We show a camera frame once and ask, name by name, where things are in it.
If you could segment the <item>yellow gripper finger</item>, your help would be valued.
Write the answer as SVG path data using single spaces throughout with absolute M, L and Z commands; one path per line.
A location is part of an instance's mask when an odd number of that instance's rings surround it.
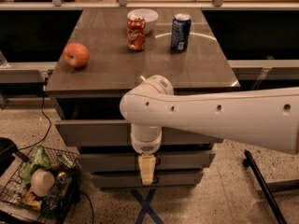
M 153 183 L 155 164 L 156 158 L 154 155 L 140 155 L 138 157 L 138 165 L 143 185 L 151 185 Z

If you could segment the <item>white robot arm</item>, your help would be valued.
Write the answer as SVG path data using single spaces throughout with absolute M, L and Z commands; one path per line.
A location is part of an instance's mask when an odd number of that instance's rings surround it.
M 122 116 L 131 124 L 142 183 L 153 182 L 162 128 L 296 154 L 299 151 L 299 89 L 175 95 L 169 80 L 152 76 L 123 95 Z

